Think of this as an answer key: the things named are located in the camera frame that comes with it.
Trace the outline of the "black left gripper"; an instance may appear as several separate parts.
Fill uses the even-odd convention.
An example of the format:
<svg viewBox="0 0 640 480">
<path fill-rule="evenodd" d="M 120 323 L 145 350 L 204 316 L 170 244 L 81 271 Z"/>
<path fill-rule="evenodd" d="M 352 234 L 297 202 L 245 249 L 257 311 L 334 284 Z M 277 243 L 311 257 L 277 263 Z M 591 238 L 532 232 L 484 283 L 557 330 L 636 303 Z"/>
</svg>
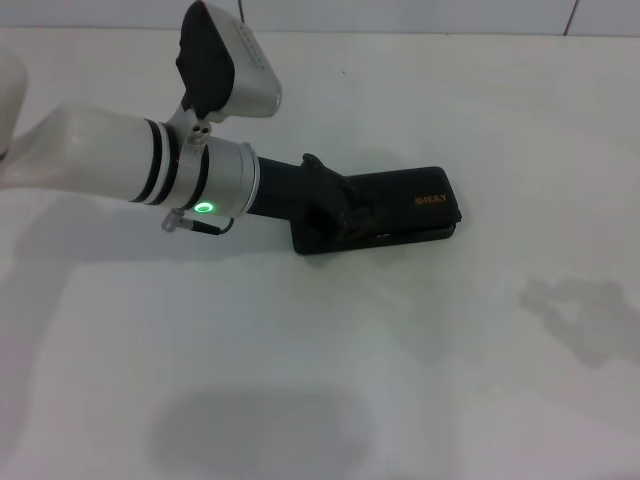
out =
<svg viewBox="0 0 640 480">
<path fill-rule="evenodd" d="M 299 165 L 259 158 L 259 182 L 248 212 L 287 220 L 321 241 L 368 241 L 396 230 L 384 206 L 360 206 L 347 179 L 305 154 Z"/>
</svg>

